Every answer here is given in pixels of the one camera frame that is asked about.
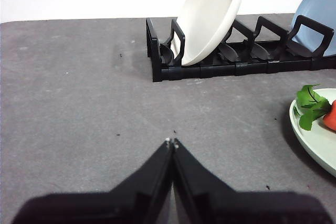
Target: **white plate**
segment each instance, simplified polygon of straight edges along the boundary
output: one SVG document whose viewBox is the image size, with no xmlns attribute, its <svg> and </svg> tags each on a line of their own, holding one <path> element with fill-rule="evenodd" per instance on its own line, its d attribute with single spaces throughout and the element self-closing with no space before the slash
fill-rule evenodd
<svg viewBox="0 0 336 224">
<path fill-rule="evenodd" d="M 317 94 L 328 99 L 331 104 L 336 100 L 336 89 L 316 89 Z M 336 177 L 336 132 L 323 124 L 322 118 L 313 122 L 311 131 L 305 131 L 299 125 L 299 117 L 294 115 L 294 100 L 289 109 L 290 122 L 301 145 L 324 169 Z"/>
<path fill-rule="evenodd" d="M 177 23 L 185 35 L 182 65 L 189 66 L 208 56 L 230 29 L 241 0 L 186 0 Z M 174 35 L 171 49 L 176 57 L 180 40 Z"/>
</svg>

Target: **black dish rack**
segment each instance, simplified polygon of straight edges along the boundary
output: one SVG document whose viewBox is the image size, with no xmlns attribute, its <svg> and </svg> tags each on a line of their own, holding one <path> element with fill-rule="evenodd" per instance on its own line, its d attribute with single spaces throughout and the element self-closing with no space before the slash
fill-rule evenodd
<svg viewBox="0 0 336 224">
<path fill-rule="evenodd" d="M 300 26 L 304 25 L 323 35 L 321 45 L 310 51 L 293 41 Z M 265 27 L 278 35 L 279 40 L 256 41 L 261 28 Z M 247 39 L 227 43 L 233 28 Z M 181 41 L 179 55 L 174 59 L 170 49 L 174 33 Z M 336 69 L 336 55 L 323 57 L 334 30 L 313 19 L 298 16 L 291 32 L 260 16 L 254 31 L 234 20 L 230 30 L 216 49 L 201 62 L 182 66 L 185 36 L 176 19 L 172 20 L 171 34 L 164 43 L 159 43 L 152 21 L 146 19 L 148 57 L 152 61 L 153 82 L 187 78 L 210 78 L 215 76 L 241 76 L 253 73 L 277 73 L 300 70 Z"/>
</svg>

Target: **green leaf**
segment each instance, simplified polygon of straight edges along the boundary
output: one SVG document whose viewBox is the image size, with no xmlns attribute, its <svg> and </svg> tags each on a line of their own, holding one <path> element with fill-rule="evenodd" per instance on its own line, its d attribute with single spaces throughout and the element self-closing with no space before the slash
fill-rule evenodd
<svg viewBox="0 0 336 224">
<path fill-rule="evenodd" d="M 324 110 L 313 110 L 313 121 L 315 121 L 317 118 L 320 118 L 321 116 L 324 116 L 326 112 Z"/>
<path fill-rule="evenodd" d="M 306 131 L 311 130 L 313 123 L 313 110 L 308 110 L 304 115 L 300 117 L 299 125 Z"/>
<path fill-rule="evenodd" d="M 320 97 L 320 101 L 318 103 L 314 104 L 311 107 L 311 109 L 312 110 L 322 110 L 322 111 L 325 112 L 325 114 L 327 114 L 331 110 L 331 105 L 326 98 Z"/>
<path fill-rule="evenodd" d="M 305 85 L 297 92 L 297 102 L 301 107 L 311 108 L 315 103 L 321 101 L 321 97 L 313 91 L 313 87 L 318 85 Z"/>
<path fill-rule="evenodd" d="M 294 106 L 293 107 L 293 110 L 294 110 L 294 115 L 295 116 L 300 116 L 301 114 L 299 113 L 298 109 Z"/>
</svg>

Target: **gray table surface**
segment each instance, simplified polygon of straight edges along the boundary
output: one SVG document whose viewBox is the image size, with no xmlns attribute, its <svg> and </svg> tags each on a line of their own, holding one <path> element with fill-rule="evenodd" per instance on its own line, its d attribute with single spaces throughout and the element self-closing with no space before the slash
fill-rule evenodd
<svg viewBox="0 0 336 224">
<path fill-rule="evenodd" d="M 165 40 L 170 18 L 153 23 Z M 143 18 L 4 23 L 1 43 L 1 223 L 30 197 L 109 191 L 170 136 L 234 189 L 311 194 L 336 220 L 336 179 L 288 117 L 297 90 L 336 87 L 336 70 L 152 83 Z"/>
</svg>

